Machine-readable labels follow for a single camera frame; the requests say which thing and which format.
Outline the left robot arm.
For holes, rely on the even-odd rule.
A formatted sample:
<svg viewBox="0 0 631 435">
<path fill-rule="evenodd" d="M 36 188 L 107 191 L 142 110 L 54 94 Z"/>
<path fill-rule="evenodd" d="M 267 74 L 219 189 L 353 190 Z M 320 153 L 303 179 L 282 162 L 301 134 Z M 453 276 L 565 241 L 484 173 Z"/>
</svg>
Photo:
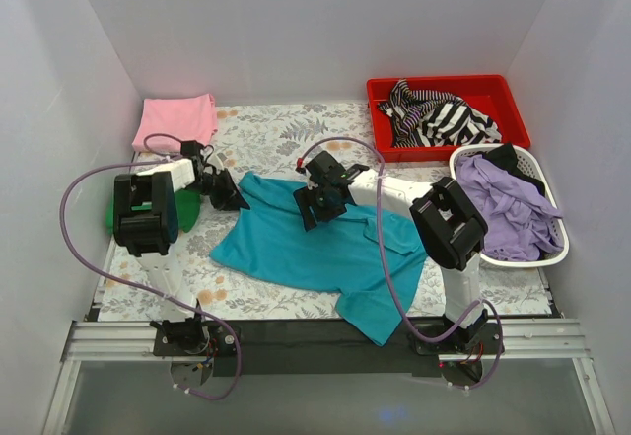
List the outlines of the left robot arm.
<svg viewBox="0 0 631 435">
<path fill-rule="evenodd" d="M 180 228 L 175 195 L 188 190 L 206 196 L 219 211 L 249 209 L 222 161 L 205 156 L 204 149 L 197 141 L 182 141 L 178 159 L 117 176 L 113 194 L 114 239 L 166 300 L 152 326 L 164 343 L 190 356 L 208 351 L 212 338 L 196 312 L 198 300 L 184 283 L 174 249 Z"/>
</svg>

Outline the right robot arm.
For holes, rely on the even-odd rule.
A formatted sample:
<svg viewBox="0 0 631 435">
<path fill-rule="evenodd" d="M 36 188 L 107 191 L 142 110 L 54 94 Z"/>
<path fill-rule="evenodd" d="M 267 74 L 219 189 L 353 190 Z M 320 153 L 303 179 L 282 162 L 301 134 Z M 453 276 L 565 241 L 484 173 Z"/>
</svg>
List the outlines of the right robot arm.
<svg viewBox="0 0 631 435">
<path fill-rule="evenodd" d="M 433 336 L 411 332 L 427 348 L 444 345 L 457 353 L 483 346 L 488 312 L 479 283 L 480 252 L 488 226 L 456 180 L 434 183 L 388 177 L 383 169 L 355 164 L 344 167 L 328 152 L 297 160 L 296 171 L 307 185 L 293 193 L 307 231 L 329 222 L 353 206 L 374 206 L 379 225 L 382 212 L 409 219 L 428 257 L 441 270 L 446 306 Z"/>
</svg>

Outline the teal t-shirt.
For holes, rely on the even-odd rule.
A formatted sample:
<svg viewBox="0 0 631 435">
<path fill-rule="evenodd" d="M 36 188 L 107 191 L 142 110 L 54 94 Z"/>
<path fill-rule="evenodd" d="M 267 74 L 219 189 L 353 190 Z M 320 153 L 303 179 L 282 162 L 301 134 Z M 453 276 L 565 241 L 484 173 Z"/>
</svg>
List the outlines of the teal t-shirt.
<svg viewBox="0 0 631 435">
<path fill-rule="evenodd" d="M 409 309 L 427 254 L 414 224 L 372 206 L 351 206 L 341 217 L 306 231 L 293 192 L 297 181 L 252 172 L 239 183 L 250 210 L 210 253 L 215 262 L 250 277 L 292 288 L 338 294 L 335 310 L 378 346 Z"/>
</svg>

